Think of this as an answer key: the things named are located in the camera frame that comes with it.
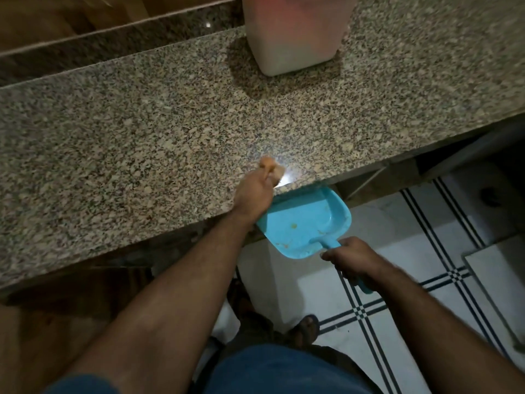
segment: dustpan handle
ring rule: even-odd
[[[341,244],[336,239],[330,238],[330,237],[325,237],[320,242],[321,242],[321,245],[323,245],[323,247],[326,249],[335,249],[341,246]],[[374,293],[373,290],[369,289],[368,286],[364,284],[361,278],[358,278],[358,286],[359,286],[359,289],[361,289],[364,294]]]

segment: granite countertop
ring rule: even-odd
[[[259,73],[244,29],[0,90],[0,287],[525,108],[522,0],[359,0],[336,58]]]

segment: forearm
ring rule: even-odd
[[[403,271],[385,267],[374,280],[431,391],[524,391],[521,371]]]
[[[249,228],[236,213],[223,218],[122,311],[72,372],[106,377],[123,394],[185,392]]]

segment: hand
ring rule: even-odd
[[[370,282],[370,279],[373,281],[385,269],[394,268],[365,241],[355,236],[339,242],[341,247],[325,251],[321,254],[321,258],[335,265],[352,285],[356,285],[358,278],[362,278],[367,286],[375,289],[374,282]]]
[[[265,169],[250,171],[237,186],[232,212],[254,224],[272,204],[274,182]]]

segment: foot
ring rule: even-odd
[[[288,332],[288,335],[292,338],[297,348],[303,348],[317,340],[319,330],[317,317],[315,315],[307,315]]]
[[[241,319],[247,312],[255,312],[250,296],[238,278],[232,279],[226,295],[228,303],[237,317]]]

